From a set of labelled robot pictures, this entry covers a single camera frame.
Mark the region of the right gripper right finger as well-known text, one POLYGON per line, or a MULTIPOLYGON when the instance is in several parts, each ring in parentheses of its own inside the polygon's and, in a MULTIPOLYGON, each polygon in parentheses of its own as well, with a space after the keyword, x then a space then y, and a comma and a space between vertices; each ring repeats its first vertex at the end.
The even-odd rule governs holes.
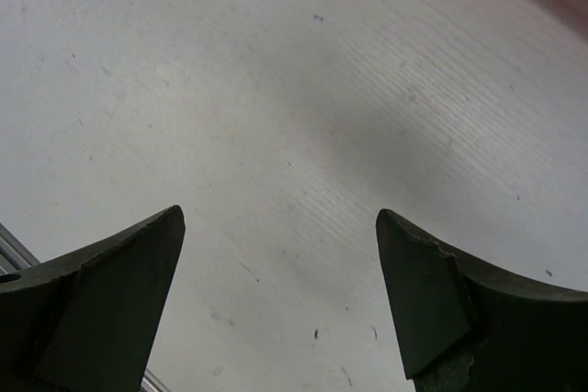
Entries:
POLYGON ((383 209, 403 371, 419 391, 584 391, 587 295, 487 263, 383 209))

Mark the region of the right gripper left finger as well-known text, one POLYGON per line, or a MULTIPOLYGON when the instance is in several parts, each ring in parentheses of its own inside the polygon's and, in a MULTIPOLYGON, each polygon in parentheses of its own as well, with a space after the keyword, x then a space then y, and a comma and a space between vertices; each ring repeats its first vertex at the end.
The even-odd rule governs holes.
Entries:
POLYGON ((139 391, 185 237, 178 206, 1 274, 4 391, 139 391))

